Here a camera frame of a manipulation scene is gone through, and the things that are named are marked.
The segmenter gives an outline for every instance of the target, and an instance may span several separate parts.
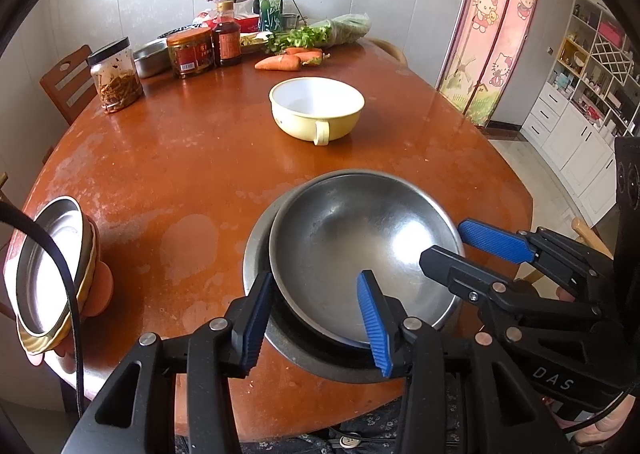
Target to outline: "carrot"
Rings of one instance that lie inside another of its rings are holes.
[[[303,65],[319,66],[325,59],[329,58],[329,54],[323,55],[315,51],[307,51],[305,53],[297,53],[296,57],[302,61]]]
[[[319,48],[298,48],[298,47],[287,48],[286,50],[284,50],[284,53],[286,53],[287,55],[296,55],[297,53],[306,53],[308,51],[316,51],[316,52],[322,53],[322,50]]]
[[[276,55],[267,57],[255,63],[256,69],[276,70],[276,71],[298,71],[300,69],[300,59],[297,55]]]

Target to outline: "table surface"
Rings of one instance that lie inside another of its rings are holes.
[[[104,114],[97,98],[50,156],[25,205],[34,216],[60,195],[96,222],[113,300],[83,324],[85,391],[93,398],[138,336],[175,337],[221,316],[243,295],[242,256],[256,219],[279,195],[315,176],[368,168],[430,194],[457,224],[473,217],[507,230],[530,228],[532,199],[485,137],[440,94],[370,42],[331,50],[322,67],[257,72],[260,56],[180,81],[144,83],[145,97]],[[296,140],[271,116],[271,87],[325,76],[362,92],[353,132],[326,147]],[[22,238],[14,234],[5,274]],[[468,257],[513,277],[516,267],[473,249]],[[478,329],[465,304],[462,334]],[[68,383],[68,358],[46,362]],[[353,418],[400,395],[402,382],[350,385],[291,364],[267,341],[245,380],[230,380],[241,440],[300,434]],[[185,434],[185,379],[176,388],[176,432]]]

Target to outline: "yellow pot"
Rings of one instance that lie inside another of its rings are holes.
[[[269,100],[280,129],[316,145],[349,134],[364,107],[357,89],[322,77],[285,80],[271,89]]]

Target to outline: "plastic bag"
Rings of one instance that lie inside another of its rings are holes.
[[[347,14],[332,19],[321,20],[311,26],[331,27],[327,42],[322,44],[322,46],[329,47],[336,46],[337,44],[349,44],[364,37],[371,29],[371,20],[367,14]]]

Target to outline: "bowl handle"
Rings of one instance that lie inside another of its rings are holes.
[[[316,120],[316,137],[314,144],[326,145],[329,143],[329,122],[326,120]]]

